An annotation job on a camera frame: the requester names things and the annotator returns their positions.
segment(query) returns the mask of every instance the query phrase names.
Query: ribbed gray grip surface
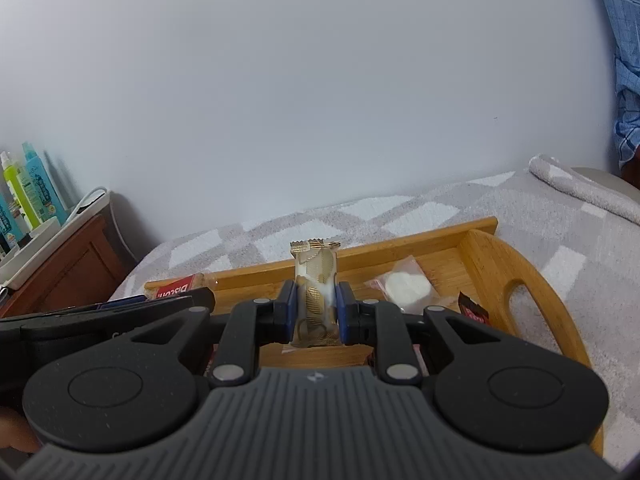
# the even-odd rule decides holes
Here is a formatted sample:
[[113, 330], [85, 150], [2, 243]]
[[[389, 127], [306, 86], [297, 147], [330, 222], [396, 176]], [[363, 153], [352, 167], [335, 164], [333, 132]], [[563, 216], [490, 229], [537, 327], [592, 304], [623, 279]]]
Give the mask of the ribbed gray grip surface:
[[88, 455], [45, 446], [18, 472], [29, 480], [478, 479], [601, 480], [614, 471], [587, 446], [515, 456], [465, 440], [412, 386], [368, 367], [264, 368], [213, 390], [180, 430], [151, 446]]

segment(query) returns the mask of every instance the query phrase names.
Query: wooden tray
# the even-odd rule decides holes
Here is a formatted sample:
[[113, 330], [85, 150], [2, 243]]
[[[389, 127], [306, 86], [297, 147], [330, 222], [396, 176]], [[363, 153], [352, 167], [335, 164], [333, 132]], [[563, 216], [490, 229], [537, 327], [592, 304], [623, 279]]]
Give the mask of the wooden tray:
[[[520, 335], [509, 310], [513, 289], [525, 285], [553, 333], [562, 353], [591, 367], [584, 344], [564, 304], [551, 286], [518, 251], [494, 237], [495, 217], [484, 218], [385, 242], [339, 250], [338, 282], [349, 282], [357, 299], [383, 299], [364, 285], [391, 270], [395, 262], [413, 255], [427, 278], [443, 296], [463, 292], [482, 305], [492, 326]], [[272, 264], [225, 270], [207, 275], [216, 296], [216, 314], [229, 312], [242, 300], [275, 298], [284, 280], [294, 278], [293, 258]], [[151, 282], [153, 288], [174, 281]], [[260, 366], [323, 368], [361, 365], [370, 354], [367, 346], [333, 346], [282, 353], [282, 345], [260, 348]], [[602, 454], [602, 430], [592, 443]]]

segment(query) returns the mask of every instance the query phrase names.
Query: red biscuit wrapper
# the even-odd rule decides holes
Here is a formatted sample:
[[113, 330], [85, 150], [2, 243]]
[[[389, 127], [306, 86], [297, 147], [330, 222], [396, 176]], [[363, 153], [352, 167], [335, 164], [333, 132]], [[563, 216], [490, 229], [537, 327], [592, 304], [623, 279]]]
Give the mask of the red biscuit wrapper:
[[175, 280], [168, 285], [146, 290], [145, 293], [150, 300], [156, 300], [157, 298], [165, 298], [174, 294], [180, 294], [181, 292], [191, 290], [192, 288], [198, 288], [200, 286], [205, 286], [205, 277], [203, 273], [197, 272], [191, 276]]
[[484, 323], [485, 325], [491, 326], [491, 323], [489, 322], [489, 313], [480, 305], [475, 303], [470, 297], [462, 294], [462, 292], [460, 292], [460, 295], [458, 296], [458, 306], [460, 308], [460, 314], [470, 317], [478, 323]]

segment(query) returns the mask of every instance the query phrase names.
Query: bed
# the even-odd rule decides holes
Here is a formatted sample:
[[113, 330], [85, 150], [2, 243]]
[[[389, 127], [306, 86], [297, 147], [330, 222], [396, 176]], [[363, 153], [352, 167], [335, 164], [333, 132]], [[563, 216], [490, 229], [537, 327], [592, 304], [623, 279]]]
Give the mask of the bed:
[[[351, 247], [496, 216], [496, 235], [540, 270], [574, 318], [609, 389], [604, 457], [622, 467], [640, 450], [640, 205], [583, 173], [591, 178], [537, 156], [526, 170], [420, 194], [368, 197], [183, 236], [151, 251], [113, 299], [141, 293], [149, 280], [284, 260], [292, 240], [337, 237]], [[525, 339], [558, 350], [525, 288], [512, 295], [511, 308]]]

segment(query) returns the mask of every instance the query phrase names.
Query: white cable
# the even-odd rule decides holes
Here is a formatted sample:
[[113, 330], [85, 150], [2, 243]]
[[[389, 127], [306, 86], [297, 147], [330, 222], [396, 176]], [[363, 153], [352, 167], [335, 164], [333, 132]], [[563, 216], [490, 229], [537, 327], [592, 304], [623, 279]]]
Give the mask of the white cable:
[[[78, 210], [84, 205], [84, 201], [86, 199], [88, 199], [96, 191], [104, 191], [106, 194], [110, 194], [110, 191], [107, 188], [103, 187], [103, 186], [94, 187], [89, 193], [87, 193], [85, 196], [83, 196], [80, 199], [80, 202], [78, 202], [78, 204], [76, 205], [76, 207], [73, 208], [73, 210], [71, 211], [71, 214], [66, 219], [67, 222], [69, 222], [72, 218], [75, 217], [75, 215], [78, 212]], [[118, 234], [118, 238], [120, 238], [120, 241], [121, 241], [123, 247], [127, 250], [127, 253], [129, 253], [130, 256], [133, 258], [133, 261], [138, 263], [138, 259], [136, 258], [136, 255], [131, 251], [131, 249], [129, 249], [129, 246], [127, 245], [127, 243], [124, 241], [124, 238], [122, 237], [122, 233], [120, 232], [120, 228], [118, 227], [118, 223], [116, 222], [116, 217], [115, 217], [115, 215], [113, 213], [113, 202], [111, 200], [109, 200], [109, 209], [111, 210], [111, 221], [113, 221], [113, 227], [115, 227], [115, 229], [116, 229], [116, 233]]]

